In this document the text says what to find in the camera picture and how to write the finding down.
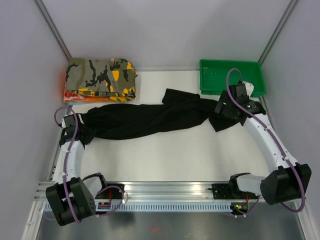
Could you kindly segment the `black trousers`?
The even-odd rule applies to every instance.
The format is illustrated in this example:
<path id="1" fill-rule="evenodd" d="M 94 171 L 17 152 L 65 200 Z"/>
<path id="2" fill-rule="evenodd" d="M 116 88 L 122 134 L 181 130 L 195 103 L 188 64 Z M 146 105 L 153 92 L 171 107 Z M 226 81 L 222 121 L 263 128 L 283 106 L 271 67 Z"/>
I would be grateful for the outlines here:
<path id="1" fill-rule="evenodd" d="M 208 120 L 216 132 L 238 123 L 215 112 L 217 101 L 199 94 L 166 89 L 161 104 L 107 104 L 80 114 L 94 136 L 106 140 L 130 140 L 156 133 L 184 130 Z"/>

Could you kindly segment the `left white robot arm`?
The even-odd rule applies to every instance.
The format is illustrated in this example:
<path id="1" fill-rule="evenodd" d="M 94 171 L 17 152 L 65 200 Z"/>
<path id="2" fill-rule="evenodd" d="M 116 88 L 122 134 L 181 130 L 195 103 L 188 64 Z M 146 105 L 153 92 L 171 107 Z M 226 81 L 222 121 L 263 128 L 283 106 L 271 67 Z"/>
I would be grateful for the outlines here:
<path id="1" fill-rule="evenodd" d="M 90 139 L 82 133 L 84 125 L 79 117 L 64 116 L 62 127 L 59 145 L 63 163 L 57 170 L 54 185 L 45 190 L 45 196 L 57 223 L 65 226 L 93 216 L 96 213 L 95 197 L 105 198 L 109 186 L 99 172 L 85 180 L 80 177 L 81 166 L 77 161 L 82 159 Z"/>

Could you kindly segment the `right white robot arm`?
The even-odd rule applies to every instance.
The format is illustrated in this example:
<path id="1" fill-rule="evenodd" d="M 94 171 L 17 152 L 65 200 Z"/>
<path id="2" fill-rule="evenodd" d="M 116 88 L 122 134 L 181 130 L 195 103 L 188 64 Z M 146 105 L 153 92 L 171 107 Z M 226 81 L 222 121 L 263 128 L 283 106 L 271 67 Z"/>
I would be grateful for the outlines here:
<path id="1" fill-rule="evenodd" d="M 308 164 L 300 164 L 284 147 L 272 128 L 266 110 L 251 100 L 243 83 L 223 90 L 215 108 L 227 120 L 240 123 L 258 146 L 266 162 L 268 176 L 238 173 L 229 180 L 228 193 L 240 198 L 245 192 L 260 195 L 269 205 L 301 199 L 311 178 Z"/>

